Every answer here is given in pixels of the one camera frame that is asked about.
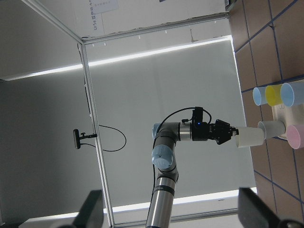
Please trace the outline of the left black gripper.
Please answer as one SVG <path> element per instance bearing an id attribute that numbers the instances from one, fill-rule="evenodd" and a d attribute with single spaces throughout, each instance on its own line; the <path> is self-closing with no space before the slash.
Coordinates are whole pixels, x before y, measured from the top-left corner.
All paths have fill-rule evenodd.
<path id="1" fill-rule="evenodd" d="M 230 126 L 229 123 L 219 119 L 213 124 L 192 121 L 190 130 L 193 141 L 215 140 L 217 145 L 226 143 L 238 134 L 236 127 Z"/>

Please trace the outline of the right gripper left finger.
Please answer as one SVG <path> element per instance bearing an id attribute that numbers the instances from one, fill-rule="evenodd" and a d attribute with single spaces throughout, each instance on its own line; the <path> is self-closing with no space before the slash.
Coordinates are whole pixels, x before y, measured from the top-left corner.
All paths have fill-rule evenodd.
<path id="1" fill-rule="evenodd" d="M 104 223 L 102 190 L 92 190 L 84 201 L 78 215 L 71 224 L 59 228 L 101 228 Z"/>

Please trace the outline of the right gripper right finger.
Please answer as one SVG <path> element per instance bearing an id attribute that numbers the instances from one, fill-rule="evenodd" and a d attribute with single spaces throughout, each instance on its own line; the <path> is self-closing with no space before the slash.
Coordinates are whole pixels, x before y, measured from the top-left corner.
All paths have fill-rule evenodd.
<path id="1" fill-rule="evenodd" d="M 280 219 L 250 188 L 239 188 L 238 219 L 245 228 L 302 228 L 294 219 Z"/>

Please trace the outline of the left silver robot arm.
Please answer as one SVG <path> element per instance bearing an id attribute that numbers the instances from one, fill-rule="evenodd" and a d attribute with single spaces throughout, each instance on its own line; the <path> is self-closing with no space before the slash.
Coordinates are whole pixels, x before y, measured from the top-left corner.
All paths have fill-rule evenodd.
<path id="1" fill-rule="evenodd" d="M 236 127 L 222 120 L 216 120 L 212 124 L 201 120 L 183 119 L 181 122 L 154 125 L 152 163 L 157 168 L 158 174 L 152 192 L 146 227 L 169 227 L 175 187 L 179 177 L 174 153 L 177 142 L 215 140 L 218 145 L 221 145 L 238 134 L 239 130 Z"/>

